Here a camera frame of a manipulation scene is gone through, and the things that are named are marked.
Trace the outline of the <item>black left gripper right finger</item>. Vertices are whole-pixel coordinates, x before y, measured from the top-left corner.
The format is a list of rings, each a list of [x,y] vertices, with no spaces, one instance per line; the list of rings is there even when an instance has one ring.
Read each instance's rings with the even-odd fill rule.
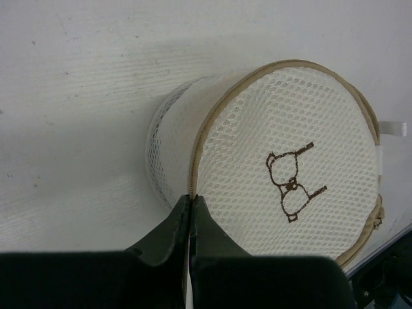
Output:
[[[189,247],[190,257],[250,257],[212,218],[205,198],[199,195],[192,201]]]

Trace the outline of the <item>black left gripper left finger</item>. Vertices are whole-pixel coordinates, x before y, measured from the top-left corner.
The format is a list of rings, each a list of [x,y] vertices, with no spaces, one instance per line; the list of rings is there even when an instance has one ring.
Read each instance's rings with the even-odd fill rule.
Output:
[[[186,252],[191,221],[191,198],[181,196],[172,211],[142,239],[125,249],[150,267],[163,265],[174,252]]]

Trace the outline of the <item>round white mesh laundry bag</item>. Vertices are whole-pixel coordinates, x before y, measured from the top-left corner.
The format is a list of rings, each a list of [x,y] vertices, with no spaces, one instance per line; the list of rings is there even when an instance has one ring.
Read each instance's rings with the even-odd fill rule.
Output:
[[[291,59],[172,91],[149,126],[145,166],[166,207],[203,196],[254,256],[324,256],[355,268],[384,217],[380,121],[336,72]]]

